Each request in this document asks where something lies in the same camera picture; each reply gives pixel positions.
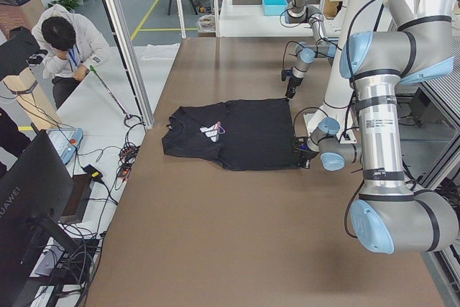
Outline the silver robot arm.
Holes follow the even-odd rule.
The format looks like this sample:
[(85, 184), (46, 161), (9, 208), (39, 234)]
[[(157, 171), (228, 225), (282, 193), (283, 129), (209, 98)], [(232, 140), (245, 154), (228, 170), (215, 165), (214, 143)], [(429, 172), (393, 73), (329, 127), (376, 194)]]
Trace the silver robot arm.
[[(403, 168), (397, 117), (398, 84), (450, 73), (451, 17), (456, 0), (349, 0), (323, 105), (309, 145), (335, 170), (352, 157), (339, 140), (354, 103), (363, 180), (347, 221), (371, 252), (435, 252), (452, 244), (459, 223), (449, 203), (430, 190), (412, 191)], [(288, 19), (305, 20), (306, 0)]]
[(308, 69), (316, 58), (326, 58), (333, 62), (338, 45), (331, 41), (326, 34), (324, 15), (316, 6), (308, 4), (308, 0), (291, 0), (285, 12), (288, 24), (310, 25), (314, 44), (298, 43), (295, 49), (296, 62), (290, 69), (282, 69), (281, 79), (287, 81), (285, 97), (292, 99), (296, 88), (307, 76)]

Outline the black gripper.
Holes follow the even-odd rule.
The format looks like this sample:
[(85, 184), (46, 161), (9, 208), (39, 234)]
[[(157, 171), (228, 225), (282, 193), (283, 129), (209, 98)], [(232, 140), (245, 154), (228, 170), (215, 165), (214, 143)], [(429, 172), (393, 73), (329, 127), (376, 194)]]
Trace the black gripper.
[(295, 96), (296, 89), (302, 82), (302, 78), (298, 78), (293, 75), (288, 78), (287, 90), (285, 93), (286, 99), (292, 99)]
[(292, 141), (293, 152), (298, 156), (296, 164), (303, 169), (309, 169), (310, 163), (319, 153), (318, 145), (310, 137), (295, 137)]

